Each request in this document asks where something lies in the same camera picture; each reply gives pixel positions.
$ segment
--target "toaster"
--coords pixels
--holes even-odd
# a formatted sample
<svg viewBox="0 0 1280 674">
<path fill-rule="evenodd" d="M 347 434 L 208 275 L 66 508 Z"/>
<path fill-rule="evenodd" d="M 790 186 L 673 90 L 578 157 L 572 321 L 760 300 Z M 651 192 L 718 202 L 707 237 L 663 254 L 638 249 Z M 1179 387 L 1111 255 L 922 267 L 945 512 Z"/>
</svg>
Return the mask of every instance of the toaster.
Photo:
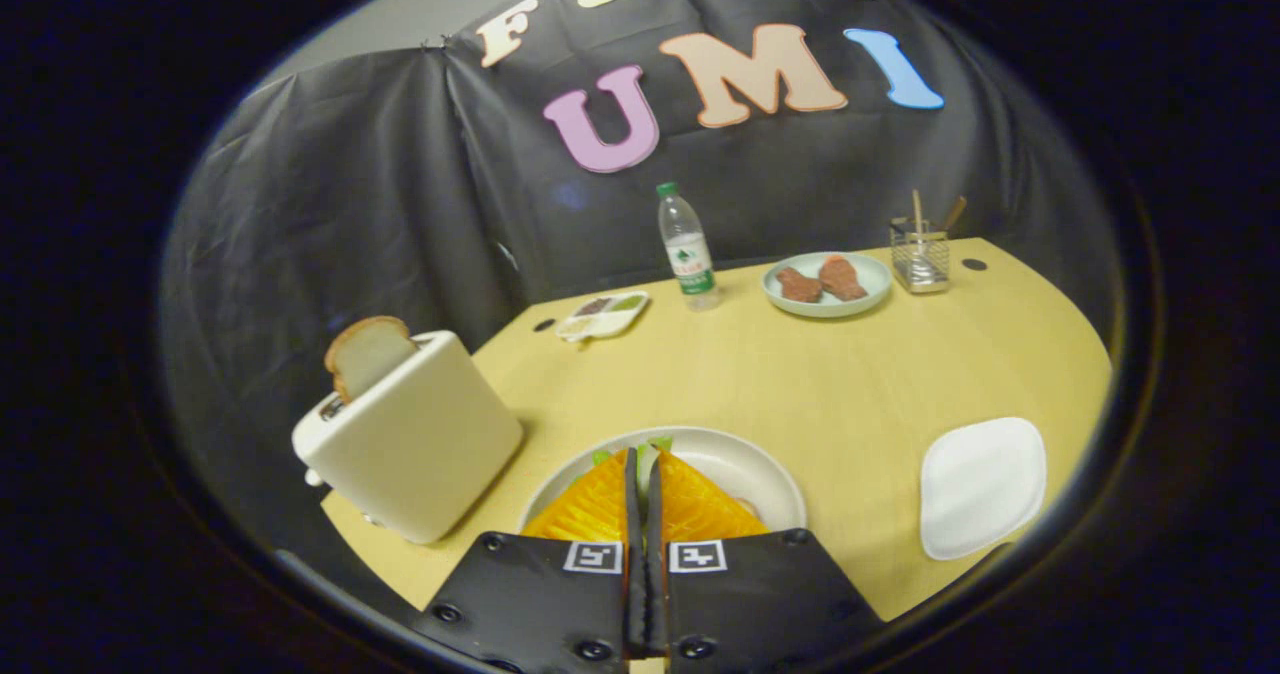
<svg viewBox="0 0 1280 674">
<path fill-rule="evenodd" d="M 480 498 L 522 434 L 457 335 L 412 339 L 419 349 L 351 404 L 334 393 L 308 411 L 293 451 L 307 483 L 329 483 L 370 522 L 428 544 Z"/>
</svg>

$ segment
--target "meat slice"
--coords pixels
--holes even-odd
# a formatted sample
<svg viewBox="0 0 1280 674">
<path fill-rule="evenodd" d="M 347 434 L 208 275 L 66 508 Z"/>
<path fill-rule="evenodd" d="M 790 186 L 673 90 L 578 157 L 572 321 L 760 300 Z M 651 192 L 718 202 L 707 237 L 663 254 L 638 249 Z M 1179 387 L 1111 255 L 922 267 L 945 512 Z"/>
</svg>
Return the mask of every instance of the meat slice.
<svg viewBox="0 0 1280 674">
<path fill-rule="evenodd" d="M 858 269 L 841 255 L 828 256 L 818 272 L 822 288 L 838 301 L 861 299 L 867 290 L 858 283 Z"/>
<path fill-rule="evenodd" d="M 822 281 L 796 272 L 795 267 L 782 269 L 777 278 L 782 285 L 782 299 L 805 301 L 809 304 L 822 299 Z"/>
</svg>

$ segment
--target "white plate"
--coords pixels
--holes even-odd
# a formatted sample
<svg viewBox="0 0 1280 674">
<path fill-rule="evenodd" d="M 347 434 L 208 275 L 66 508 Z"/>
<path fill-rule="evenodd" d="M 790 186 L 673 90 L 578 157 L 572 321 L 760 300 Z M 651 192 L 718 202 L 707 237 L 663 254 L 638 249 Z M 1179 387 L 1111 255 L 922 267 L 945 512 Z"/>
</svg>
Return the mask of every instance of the white plate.
<svg viewBox="0 0 1280 674">
<path fill-rule="evenodd" d="M 1030 522 L 1044 501 L 1044 441 L 1006 416 L 942 434 L 920 469 L 920 544 L 959 559 Z"/>
<path fill-rule="evenodd" d="M 594 451 L 602 449 L 618 451 L 640 446 L 653 437 L 672 437 L 672 454 L 707 474 L 728 496 L 749 501 L 760 515 L 760 523 L 769 531 L 805 526 L 804 496 L 800 495 L 800 487 L 773 457 L 754 443 L 735 437 L 732 434 L 717 432 L 716 428 L 657 427 L 599 443 L 563 464 L 539 487 L 529 506 L 525 506 L 525 514 L 520 521 L 521 531 L 540 510 L 556 501 L 573 480 L 591 469 Z"/>
<path fill-rule="evenodd" d="M 632 295 L 640 297 L 640 304 L 632 306 L 631 310 L 613 310 L 620 302 L 630 299 Z M 577 311 L 573 311 L 556 329 L 556 335 L 564 341 L 581 341 L 585 338 L 616 338 L 622 331 L 626 331 L 626 327 L 631 326 L 631 322 L 639 317 L 645 306 L 649 306 L 649 292 L 636 290 L 613 295 L 596 295 L 591 297 L 590 301 L 582 302 L 579 308 L 584 308 L 584 306 L 590 304 L 595 299 L 608 299 L 608 304 L 605 304 L 604 310 L 596 311 L 594 315 L 580 315 Z"/>
<path fill-rule="evenodd" d="M 813 302 L 813 304 L 809 304 L 808 301 L 783 299 L 782 283 L 778 281 L 778 272 L 782 269 L 792 267 L 806 278 L 818 278 L 823 261 L 827 261 L 828 256 L 832 255 L 844 256 L 854 265 L 854 269 L 858 270 L 858 283 L 867 290 L 867 295 L 855 301 L 838 301 L 835 295 L 822 292 L 822 299 Z M 845 255 L 841 251 L 815 251 L 813 255 L 792 256 L 790 260 L 778 261 L 768 272 L 764 272 L 760 286 L 764 286 L 764 295 L 769 297 L 773 306 L 782 311 L 790 311 L 792 315 L 822 318 L 849 317 L 849 315 L 858 315 L 859 311 L 868 311 L 872 306 L 879 304 L 888 295 L 892 279 L 888 267 L 870 256 Z"/>
</svg>

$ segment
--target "yellow table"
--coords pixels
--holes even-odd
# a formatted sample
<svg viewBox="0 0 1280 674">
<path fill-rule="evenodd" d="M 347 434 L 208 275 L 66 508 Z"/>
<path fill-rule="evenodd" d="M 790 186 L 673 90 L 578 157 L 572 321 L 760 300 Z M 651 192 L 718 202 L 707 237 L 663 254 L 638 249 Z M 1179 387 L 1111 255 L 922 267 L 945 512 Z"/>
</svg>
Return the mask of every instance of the yellow table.
<svg viewBox="0 0 1280 674">
<path fill-rule="evenodd" d="M 865 255 L 890 263 L 887 249 Z M 524 446 L 448 537 L 410 545 L 367 524 L 338 492 L 324 510 L 379 577 L 424 609 L 476 536 L 517 531 L 530 498 L 571 457 L 636 428 L 721 428 L 790 469 L 809 528 L 892 619 L 987 553 L 954 561 L 924 554 L 928 446 L 951 428 L 1023 416 L 1044 439 L 1047 509 L 1092 437 L 1111 379 L 1093 327 L 1039 274 L 977 238 L 951 242 L 951 258 L 946 294 L 910 295 L 895 281 L 882 304 L 854 318 L 774 308 L 760 292 L 768 265 L 718 272 L 724 299 L 704 313 L 685 308 L 673 279 L 627 286 L 649 292 L 648 308 L 622 336 L 585 345 L 532 329 L 593 295 L 530 306 L 475 354 L 525 425 Z M 989 267 L 975 272 L 964 258 Z"/>
</svg>

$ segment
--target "plastic bottle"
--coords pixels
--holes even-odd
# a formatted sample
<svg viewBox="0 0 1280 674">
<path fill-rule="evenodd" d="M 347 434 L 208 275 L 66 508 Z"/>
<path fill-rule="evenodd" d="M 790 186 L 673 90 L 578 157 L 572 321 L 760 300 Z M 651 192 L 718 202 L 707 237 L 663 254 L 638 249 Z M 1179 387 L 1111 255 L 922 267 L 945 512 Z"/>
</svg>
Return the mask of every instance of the plastic bottle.
<svg viewBox="0 0 1280 674">
<path fill-rule="evenodd" d="M 705 311 L 719 304 L 721 294 L 712 270 L 712 255 L 707 249 L 707 237 L 692 206 L 680 196 L 676 182 L 658 185 L 658 229 L 667 246 L 671 270 L 680 281 L 685 304 L 690 310 Z"/>
</svg>

